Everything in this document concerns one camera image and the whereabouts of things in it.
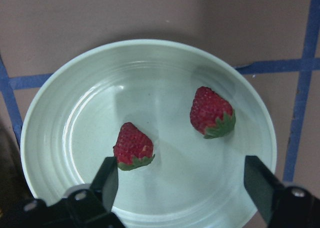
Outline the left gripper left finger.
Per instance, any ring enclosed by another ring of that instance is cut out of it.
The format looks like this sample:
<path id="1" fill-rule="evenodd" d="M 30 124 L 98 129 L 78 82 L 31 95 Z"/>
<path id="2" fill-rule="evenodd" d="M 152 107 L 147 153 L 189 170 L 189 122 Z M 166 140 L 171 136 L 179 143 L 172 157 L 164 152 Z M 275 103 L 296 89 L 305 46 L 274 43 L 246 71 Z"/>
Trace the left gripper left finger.
<path id="1" fill-rule="evenodd" d="M 123 228 L 112 212 L 118 192 L 118 165 L 106 157 L 89 185 L 74 186 L 55 205 L 55 228 Z"/>

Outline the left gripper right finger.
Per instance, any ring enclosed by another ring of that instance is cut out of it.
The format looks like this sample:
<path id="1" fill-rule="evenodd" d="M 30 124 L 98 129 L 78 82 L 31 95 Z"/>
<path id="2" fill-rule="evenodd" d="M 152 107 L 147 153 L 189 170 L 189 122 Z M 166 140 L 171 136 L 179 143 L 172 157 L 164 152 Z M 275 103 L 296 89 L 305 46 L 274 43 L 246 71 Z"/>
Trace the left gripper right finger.
<path id="1" fill-rule="evenodd" d="M 268 228 L 320 226 L 320 199 L 301 186 L 283 184 L 255 155 L 245 157 L 243 183 Z"/>

